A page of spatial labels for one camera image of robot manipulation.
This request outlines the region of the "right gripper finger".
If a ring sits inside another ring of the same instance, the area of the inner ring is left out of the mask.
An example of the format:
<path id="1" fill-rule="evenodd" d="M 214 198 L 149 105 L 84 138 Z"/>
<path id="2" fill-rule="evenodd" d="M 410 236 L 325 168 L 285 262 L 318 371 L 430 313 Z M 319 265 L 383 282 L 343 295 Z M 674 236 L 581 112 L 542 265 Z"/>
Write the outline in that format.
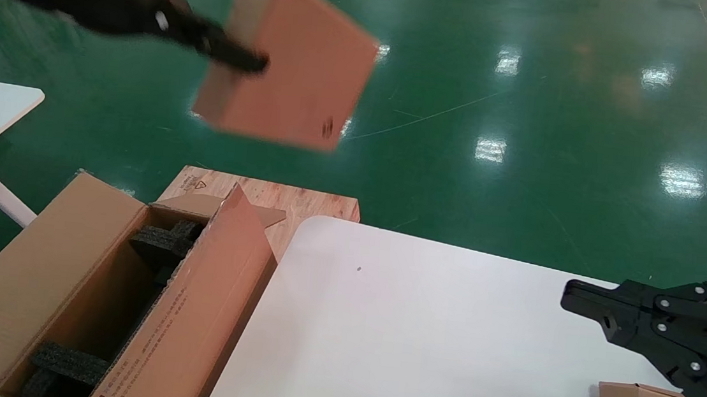
<path id="1" fill-rule="evenodd" d="M 707 281 L 664 288 L 632 279 L 615 287 L 572 279 L 563 289 L 562 307 L 606 329 L 625 329 L 648 314 L 652 326 L 664 324 L 669 332 L 678 328 L 707 337 Z"/>
<path id="2" fill-rule="evenodd" d="M 563 308 L 599 322 L 609 343 L 646 358 L 684 397 L 707 397 L 707 323 L 626 308 Z"/>

